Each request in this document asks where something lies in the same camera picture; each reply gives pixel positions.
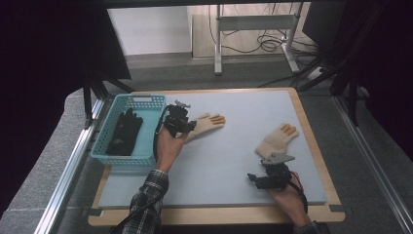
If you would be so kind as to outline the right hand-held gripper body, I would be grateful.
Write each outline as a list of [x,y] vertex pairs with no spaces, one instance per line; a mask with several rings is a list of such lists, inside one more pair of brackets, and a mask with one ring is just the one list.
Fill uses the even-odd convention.
[[256,181],[268,182],[270,189],[284,189],[290,182],[292,175],[286,162],[293,161],[294,157],[287,154],[272,153],[261,161],[265,168],[266,176],[259,177]]

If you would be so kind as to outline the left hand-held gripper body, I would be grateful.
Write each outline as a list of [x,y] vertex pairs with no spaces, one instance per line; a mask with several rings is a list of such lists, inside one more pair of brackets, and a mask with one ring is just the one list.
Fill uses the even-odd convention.
[[178,100],[174,104],[167,106],[169,115],[165,118],[164,127],[169,131],[172,137],[176,137],[177,132],[182,128],[188,128],[188,108],[189,105]]

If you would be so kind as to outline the beige knit glove orange fingertips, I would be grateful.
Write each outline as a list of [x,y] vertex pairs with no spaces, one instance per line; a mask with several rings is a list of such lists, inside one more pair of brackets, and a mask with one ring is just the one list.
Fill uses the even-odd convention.
[[255,148],[255,152],[262,158],[268,158],[272,153],[285,154],[288,144],[299,135],[295,126],[282,123],[273,132],[268,134]]
[[210,115],[205,113],[195,119],[196,127],[191,131],[185,139],[185,142],[189,142],[202,134],[210,132],[214,129],[222,128],[225,125],[226,119],[220,114]]

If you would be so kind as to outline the turquoise plastic basket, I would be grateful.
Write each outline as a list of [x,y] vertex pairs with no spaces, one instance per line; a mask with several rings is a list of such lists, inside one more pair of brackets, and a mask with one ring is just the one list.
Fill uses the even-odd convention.
[[[134,96],[131,94],[117,95],[109,109],[102,128],[97,135],[91,151],[91,156],[103,165],[139,166],[149,168],[156,164],[153,156],[154,134],[159,119],[165,109],[165,97],[163,95]],[[131,156],[112,156],[106,153],[119,115],[129,108],[143,119],[143,123],[137,135],[134,150]]]

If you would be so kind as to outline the person's left hand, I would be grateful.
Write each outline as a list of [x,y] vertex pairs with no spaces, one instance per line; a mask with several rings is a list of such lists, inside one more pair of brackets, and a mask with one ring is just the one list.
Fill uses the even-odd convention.
[[167,129],[160,129],[157,142],[157,170],[163,171],[164,173],[170,171],[174,160],[182,150],[186,138],[187,134],[173,137]]

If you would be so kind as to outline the person's right hand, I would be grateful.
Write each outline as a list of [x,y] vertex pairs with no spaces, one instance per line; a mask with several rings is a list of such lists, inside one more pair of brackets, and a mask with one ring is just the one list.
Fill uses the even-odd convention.
[[296,228],[303,227],[311,223],[309,216],[305,212],[305,207],[299,192],[288,185],[284,190],[268,190],[278,207],[291,219]]

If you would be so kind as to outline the light grey foam mat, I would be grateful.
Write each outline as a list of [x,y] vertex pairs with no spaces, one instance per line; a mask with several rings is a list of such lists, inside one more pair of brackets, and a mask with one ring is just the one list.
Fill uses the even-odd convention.
[[166,207],[270,205],[270,196],[247,176],[265,174],[255,148],[282,123],[296,127],[299,132],[287,145],[287,153],[295,158],[287,165],[299,174],[311,205],[326,202],[309,142],[288,91],[166,96],[167,104],[175,100],[191,106],[191,119],[207,112],[219,113],[225,117],[226,124],[183,147],[169,171],[169,191],[164,198]]

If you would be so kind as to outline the black tripod stand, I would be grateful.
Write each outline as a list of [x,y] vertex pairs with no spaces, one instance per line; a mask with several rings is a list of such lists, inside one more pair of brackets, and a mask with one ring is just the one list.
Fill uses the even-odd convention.
[[86,78],[84,80],[83,92],[84,92],[84,108],[86,114],[85,128],[88,129],[94,121],[93,107],[92,107],[92,94],[98,99],[105,100],[111,97],[111,94],[107,91],[103,82],[107,81],[110,84],[120,88],[121,90],[132,93],[133,88],[127,84],[119,81],[118,79],[108,77],[101,72],[93,72],[88,70]]

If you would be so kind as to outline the white panel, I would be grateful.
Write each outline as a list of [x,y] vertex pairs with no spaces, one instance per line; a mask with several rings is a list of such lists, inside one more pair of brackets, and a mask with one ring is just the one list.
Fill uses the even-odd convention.
[[186,7],[109,9],[125,56],[192,51]]

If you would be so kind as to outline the white power strip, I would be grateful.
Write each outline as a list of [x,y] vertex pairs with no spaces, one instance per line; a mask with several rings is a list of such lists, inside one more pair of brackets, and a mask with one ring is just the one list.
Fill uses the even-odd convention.
[[316,67],[308,76],[308,80],[314,80],[324,72],[324,68],[321,66]]

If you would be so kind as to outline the black metal stand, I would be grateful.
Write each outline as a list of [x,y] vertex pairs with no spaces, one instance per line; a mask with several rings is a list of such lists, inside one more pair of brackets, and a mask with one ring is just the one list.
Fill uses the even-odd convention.
[[326,72],[322,73],[314,80],[303,85],[296,84],[294,86],[297,92],[305,92],[327,78],[334,77],[334,81],[330,85],[329,91],[333,96],[340,96],[346,88],[349,88],[347,96],[347,115],[355,127],[358,126],[357,58],[359,57],[361,47],[374,24],[378,9],[380,9],[380,3],[373,0],[370,6],[365,8],[359,15],[357,22],[355,22],[347,31],[346,35],[332,48],[328,49],[320,58],[316,58],[314,62],[314,65],[316,65],[328,55],[342,54],[335,65],[330,66]]

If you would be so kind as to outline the dark curtain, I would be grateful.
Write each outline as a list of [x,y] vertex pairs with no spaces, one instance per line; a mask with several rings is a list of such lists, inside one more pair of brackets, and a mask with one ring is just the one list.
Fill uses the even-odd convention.
[[352,80],[366,108],[413,160],[413,0],[328,0],[309,7],[303,32],[347,68],[330,91]]
[[90,78],[129,76],[103,0],[0,0],[0,218],[66,98]]

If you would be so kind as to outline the aluminium rail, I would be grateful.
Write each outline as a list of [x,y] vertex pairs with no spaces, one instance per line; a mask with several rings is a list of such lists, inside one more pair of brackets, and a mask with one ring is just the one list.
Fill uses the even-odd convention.
[[346,127],[352,138],[359,148],[362,158],[365,161],[369,171],[372,173],[378,184],[383,196],[389,204],[395,219],[401,227],[404,234],[413,234],[413,214],[410,213],[407,206],[401,199],[401,196],[391,184],[388,176],[380,165],[372,148],[367,143],[359,127],[357,127],[348,115],[348,107],[345,102],[338,97],[331,98],[337,107]]
[[43,198],[34,234],[79,234],[89,227],[81,211],[93,208],[102,167],[89,156],[94,129],[85,121],[83,98],[68,97],[39,159]]

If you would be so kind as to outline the white metal desk frame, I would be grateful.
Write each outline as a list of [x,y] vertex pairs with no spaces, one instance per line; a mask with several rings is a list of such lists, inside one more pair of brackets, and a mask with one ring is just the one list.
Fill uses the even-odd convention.
[[295,36],[298,22],[304,4],[300,3],[293,14],[270,16],[221,16],[221,5],[216,6],[215,32],[216,41],[214,49],[214,74],[222,74],[222,46],[221,33],[228,30],[286,30],[281,47],[292,73],[298,73],[299,67],[291,52],[291,45]]

